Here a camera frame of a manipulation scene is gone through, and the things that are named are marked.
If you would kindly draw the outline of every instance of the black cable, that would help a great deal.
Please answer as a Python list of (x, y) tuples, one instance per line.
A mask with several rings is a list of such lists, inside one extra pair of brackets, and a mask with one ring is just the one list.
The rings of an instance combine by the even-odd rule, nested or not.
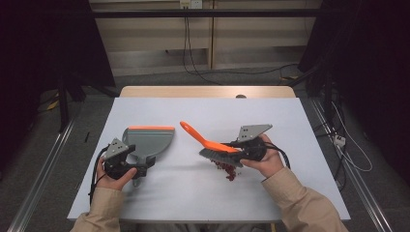
[(265, 142), (265, 144), (269, 144), (271, 146), (266, 146), (267, 149), (274, 149), (277, 150), (278, 152), (280, 152), (280, 154), (283, 156), (284, 162), (287, 166), (287, 168), (290, 169), (290, 162), (289, 162), (289, 158), (287, 157), (286, 153), (284, 153), (277, 145), (270, 143), (270, 142)]
[(104, 152), (106, 152), (106, 150), (108, 150), (108, 147), (109, 147), (109, 145), (102, 148), (102, 150), (97, 155), (96, 162), (94, 163), (93, 178), (91, 179), (90, 192), (88, 193), (88, 195), (90, 196), (90, 205), (91, 205), (91, 202), (93, 201), (93, 195), (94, 195), (94, 191), (95, 191), (96, 186), (97, 186), (97, 182), (103, 177), (102, 176), (101, 178), (99, 178), (99, 180), (96, 183), (94, 183), (96, 181), (97, 166), (99, 165), (100, 157), (103, 155)]
[(185, 42), (184, 42), (184, 55), (183, 55), (183, 62), (184, 62), (185, 71), (189, 74), (199, 75), (199, 77), (201, 77), (201, 79), (205, 80), (206, 82), (210, 82), (210, 83), (213, 83), (213, 84), (216, 84), (216, 85), (222, 85), (220, 83), (217, 83), (216, 81), (206, 79), (205, 77), (203, 77), (199, 73), (199, 71), (196, 69), (195, 63), (193, 62), (192, 49), (191, 48), (190, 48), (190, 60), (192, 61), (192, 66), (193, 66), (193, 69), (195, 70), (196, 73), (192, 73), (192, 72), (188, 71), (187, 66), (185, 64), (185, 51), (187, 50), (187, 38), (188, 38), (188, 43), (189, 43), (189, 46), (190, 46), (190, 21), (188, 20), (187, 17), (185, 17)]
[[(187, 73), (189, 73), (189, 74), (193, 74), (193, 75), (199, 75), (202, 79), (204, 79), (205, 81), (208, 81), (208, 82), (213, 82), (214, 84), (218, 84), (218, 85), (221, 85), (221, 84), (219, 84), (219, 83), (217, 83), (217, 82), (214, 82), (214, 81), (211, 81), (211, 80), (208, 80), (208, 79), (205, 79), (203, 76), (201, 76), (201, 75), (203, 75), (203, 74), (213, 74), (213, 73), (232, 73), (232, 74), (249, 74), (249, 75), (253, 75), (253, 74), (264, 74), (264, 73), (272, 73), (272, 72), (275, 72), (275, 71), (281, 71), (283, 68), (286, 68), (286, 67), (290, 67), (290, 66), (299, 66), (299, 64), (288, 64), (288, 65), (284, 65), (284, 66), (282, 66), (282, 67), (279, 67), (279, 68), (276, 68), (276, 69), (273, 69), (273, 70), (268, 70), (268, 71), (262, 71), (262, 72), (233, 72), (233, 71), (211, 71), (211, 72), (199, 72), (198, 70), (197, 70), (197, 68), (196, 68), (196, 66), (195, 66), (195, 64), (194, 64), (194, 62), (193, 62), (193, 59), (192, 59), (192, 51), (191, 51), (191, 46), (190, 46), (190, 21), (189, 21), (189, 19), (187, 18), (187, 17), (185, 17), (185, 42), (184, 42), (184, 59), (183, 59), (183, 63), (184, 63), (184, 69), (185, 69), (185, 71), (187, 72)], [(186, 49), (187, 49), (187, 39), (188, 39), (188, 43), (189, 43), (189, 47), (190, 47), (190, 60), (191, 60), (191, 62), (192, 62), (192, 65), (193, 65), (193, 68), (195, 69), (195, 72), (190, 72), (190, 71), (188, 71), (188, 69), (187, 69), (187, 66), (186, 66), (186, 63), (185, 63), (185, 52), (186, 52)]]

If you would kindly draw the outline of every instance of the dark background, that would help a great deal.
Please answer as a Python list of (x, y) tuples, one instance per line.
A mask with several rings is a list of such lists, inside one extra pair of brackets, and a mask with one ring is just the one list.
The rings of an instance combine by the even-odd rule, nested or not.
[[(0, 168), (13, 157), (37, 113), (40, 93), (57, 88), (64, 79), (72, 96), (81, 96), (83, 78), (103, 86), (115, 85), (103, 43), (92, 18), (66, 18), (58, 11), (91, 11), (87, 0), (0, 2), (1, 106), (7, 144)], [(358, 14), (355, 6), (360, 5)], [(336, 50), (329, 47), (345, 18), (318, 18), (301, 60), (301, 71), (328, 59), (333, 81), (378, 144), (387, 162), (410, 183), (407, 143), (410, 118), (408, 74), (410, 9), (404, 1), (325, 1), (322, 8), (353, 9), (351, 30), (343, 33)], [(324, 84), (317, 72), (308, 82), (315, 95)]]

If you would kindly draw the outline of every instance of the small object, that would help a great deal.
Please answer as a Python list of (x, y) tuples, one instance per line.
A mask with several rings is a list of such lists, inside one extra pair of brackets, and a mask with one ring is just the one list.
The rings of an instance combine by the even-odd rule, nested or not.
[(346, 138), (342, 137), (340, 135), (335, 135), (334, 136), (334, 144), (338, 146), (339, 148), (344, 147), (344, 144), (346, 144)]
[(88, 136), (90, 136), (90, 132), (88, 132), (87, 135), (85, 136), (85, 139), (84, 139), (85, 143), (88, 141)]

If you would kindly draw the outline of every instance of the white table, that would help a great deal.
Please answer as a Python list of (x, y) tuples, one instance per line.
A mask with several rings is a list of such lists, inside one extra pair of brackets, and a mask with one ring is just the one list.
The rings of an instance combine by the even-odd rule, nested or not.
[(263, 176), (242, 168), (233, 182), (197, 153), (202, 146), (179, 125), (186, 121), (205, 138), (229, 142), (240, 126), (272, 124), (268, 136), (286, 152), (303, 185), (326, 195), (341, 219), (350, 219), (304, 109), (296, 98), (118, 98), (68, 215), (89, 210), (89, 186), (98, 152), (128, 126), (173, 126), (171, 145), (148, 170), (139, 188), (131, 184), (121, 219), (135, 222), (273, 222), (280, 212), (260, 182)]

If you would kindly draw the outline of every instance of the beige sleeve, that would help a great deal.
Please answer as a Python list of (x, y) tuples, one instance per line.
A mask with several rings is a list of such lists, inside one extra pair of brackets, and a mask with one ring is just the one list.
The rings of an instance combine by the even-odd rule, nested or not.
[(123, 192), (110, 188), (96, 188), (89, 213), (81, 214), (72, 231), (120, 231)]
[(332, 202), (317, 191), (303, 187), (287, 167), (262, 185), (280, 207), (288, 231), (347, 231)]

